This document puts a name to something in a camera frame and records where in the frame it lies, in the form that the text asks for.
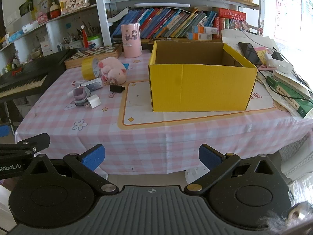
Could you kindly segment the pink plush pig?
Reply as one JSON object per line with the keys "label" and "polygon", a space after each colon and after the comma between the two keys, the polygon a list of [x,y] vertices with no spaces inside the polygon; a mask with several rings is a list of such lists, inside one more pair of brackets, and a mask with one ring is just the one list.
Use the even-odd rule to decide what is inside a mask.
{"label": "pink plush pig", "polygon": [[107,57],[98,62],[100,78],[103,83],[122,85],[126,82],[127,70],[123,63],[115,57]]}

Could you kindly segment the green book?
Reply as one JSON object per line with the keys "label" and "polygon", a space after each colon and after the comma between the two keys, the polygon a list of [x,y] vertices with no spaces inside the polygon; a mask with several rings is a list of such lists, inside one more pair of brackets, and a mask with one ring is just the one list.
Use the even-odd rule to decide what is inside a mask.
{"label": "green book", "polygon": [[312,118],[312,99],[305,99],[301,94],[277,81],[272,76],[266,76],[266,83],[272,91],[285,98],[302,118]]}

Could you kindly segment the white staples box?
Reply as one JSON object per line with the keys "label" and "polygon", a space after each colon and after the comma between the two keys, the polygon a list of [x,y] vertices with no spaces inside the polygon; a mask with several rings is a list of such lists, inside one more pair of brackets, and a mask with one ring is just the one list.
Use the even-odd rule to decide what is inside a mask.
{"label": "white staples box", "polygon": [[71,85],[73,88],[77,88],[77,87],[81,87],[84,82],[85,82],[84,80],[73,81]]}

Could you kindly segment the orange white medicine box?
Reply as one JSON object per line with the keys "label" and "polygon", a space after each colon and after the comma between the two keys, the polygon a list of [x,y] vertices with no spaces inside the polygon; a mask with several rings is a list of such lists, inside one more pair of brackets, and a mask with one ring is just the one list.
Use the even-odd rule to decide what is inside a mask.
{"label": "orange white medicine box", "polygon": [[217,35],[219,33],[218,28],[214,27],[202,27],[202,26],[193,26],[192,33],[205,33]]}
{"label": "orange white medicine box", "polygon": [[209,33],[187,32],[186,37],[188,40],[212,40],[212,34]]}

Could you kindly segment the black binder clip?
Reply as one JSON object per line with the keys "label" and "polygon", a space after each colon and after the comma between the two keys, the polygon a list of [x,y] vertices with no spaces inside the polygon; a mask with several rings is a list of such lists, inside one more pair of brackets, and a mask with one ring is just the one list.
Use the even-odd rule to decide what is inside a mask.
{"label": "black binder clip", "polygon": [[109,87],[109,98],[113,98],[117,93],[122,93],[126,88],[121,85],[111,84]]}

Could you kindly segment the black electronic keyboard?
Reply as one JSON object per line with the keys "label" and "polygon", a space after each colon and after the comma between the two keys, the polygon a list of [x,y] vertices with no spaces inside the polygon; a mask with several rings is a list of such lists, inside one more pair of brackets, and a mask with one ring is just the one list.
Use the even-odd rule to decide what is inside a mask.
{"label": "black electronic keyboard", "polygon": [[74,49],[38,58],[1,76],[1,102],[44,93],[65,71]]}

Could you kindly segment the grey purple toy car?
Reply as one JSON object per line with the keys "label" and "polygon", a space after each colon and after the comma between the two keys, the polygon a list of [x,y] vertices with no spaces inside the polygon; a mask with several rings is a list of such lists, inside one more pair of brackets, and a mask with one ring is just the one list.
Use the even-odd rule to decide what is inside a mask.
{"label": "grey purple toy car", "polygon": [[83,106],[87,103],[87,98],[91,96],[91,92],[87,87],[78,87],[73,90],[74,104]]}

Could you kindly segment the red white pen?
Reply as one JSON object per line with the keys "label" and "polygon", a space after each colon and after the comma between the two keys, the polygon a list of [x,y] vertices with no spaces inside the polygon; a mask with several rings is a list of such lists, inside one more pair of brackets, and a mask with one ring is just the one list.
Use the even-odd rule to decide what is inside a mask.
{"label": "red white pen", "polygon": [[84,25],[81,26],[81,32],[82,32],[82,37],[83,37],[84,48],[88,48],[89,44],[88,44],[87,34],[86,34],[86,31],[85,31],[85,26]]}

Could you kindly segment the red book box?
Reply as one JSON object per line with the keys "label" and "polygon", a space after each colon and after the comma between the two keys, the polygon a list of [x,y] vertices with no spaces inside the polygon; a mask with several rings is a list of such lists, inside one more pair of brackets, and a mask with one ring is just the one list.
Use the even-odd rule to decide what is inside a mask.
{"label": "red book box", "polygon": [[229,9],[220,8],[220,7],[214,7],[213,10],[217,13],[217,15],[220,18],[241,20],[241,21],[246,20],[246,13],[244,12],[240,12],[236,10],[229,10]]}

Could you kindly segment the pink cylindrical canister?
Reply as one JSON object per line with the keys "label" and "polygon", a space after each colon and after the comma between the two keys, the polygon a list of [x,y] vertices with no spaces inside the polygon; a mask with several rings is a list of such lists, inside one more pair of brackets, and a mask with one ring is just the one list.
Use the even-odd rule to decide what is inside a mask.
{"label": "pink cylindrical canister", "polygon": [[126,58],[136,58],[142,54],[140,24],[128,23],[121,26],[122,44]]}

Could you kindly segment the white power plug adapter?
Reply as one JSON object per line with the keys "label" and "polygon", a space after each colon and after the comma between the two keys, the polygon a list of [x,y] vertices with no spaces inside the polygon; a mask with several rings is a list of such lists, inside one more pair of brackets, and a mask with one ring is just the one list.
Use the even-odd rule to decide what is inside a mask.
{"label": "white power plug adapter", "polygon": [[100,105],[101,105],[100,98],[98,97],[98,95],[94,94],[87,98],[86,103],[84,104],[84,107],[93,109]]}

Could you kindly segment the black smartphone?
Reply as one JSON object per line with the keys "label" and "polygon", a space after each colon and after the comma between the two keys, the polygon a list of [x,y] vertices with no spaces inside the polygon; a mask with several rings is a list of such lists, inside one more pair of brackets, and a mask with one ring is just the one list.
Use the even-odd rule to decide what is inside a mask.
{"label": "black smartphone", "polygon": [[262,62],[257,55],[257,52],[255,51],[254,47],[252,46],[251,43],[246,43],[246,42],[239,42],[238,46],[240,50],[243,53],[243,56],[249,60],[252,64],[256,66],[261,66]]}

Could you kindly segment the white spray bottle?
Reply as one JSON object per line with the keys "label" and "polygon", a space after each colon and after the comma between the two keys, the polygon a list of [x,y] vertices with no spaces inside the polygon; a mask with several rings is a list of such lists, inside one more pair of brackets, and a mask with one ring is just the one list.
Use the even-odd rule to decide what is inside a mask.
{"label": "white spray bottle", "polygon": [[86,81],[81,84],[82,87],[86,87],[89,91],[95,91],[103,87],[102,80],[100,78],[96,78],[90,81]]}

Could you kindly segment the blue plastic bag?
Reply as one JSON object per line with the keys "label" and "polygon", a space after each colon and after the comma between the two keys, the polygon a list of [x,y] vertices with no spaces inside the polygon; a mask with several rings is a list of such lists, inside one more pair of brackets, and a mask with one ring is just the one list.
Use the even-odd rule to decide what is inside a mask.
{"label": "blue plastic bag", "polygon": [[129,67],[129,63],[123,63],[124,67],[126,70],[128,70],[128,67]]}

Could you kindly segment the yellow tape roll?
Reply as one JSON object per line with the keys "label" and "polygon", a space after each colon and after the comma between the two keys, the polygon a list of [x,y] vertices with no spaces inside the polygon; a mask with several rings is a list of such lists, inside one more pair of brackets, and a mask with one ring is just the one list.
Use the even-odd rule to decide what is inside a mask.
{"label": "yellow tape roll", "polygon": [[98,67],[98,59],[91,57],[82,61],[81,73],[85,80],[91,81],[100,75],[100,68]]}

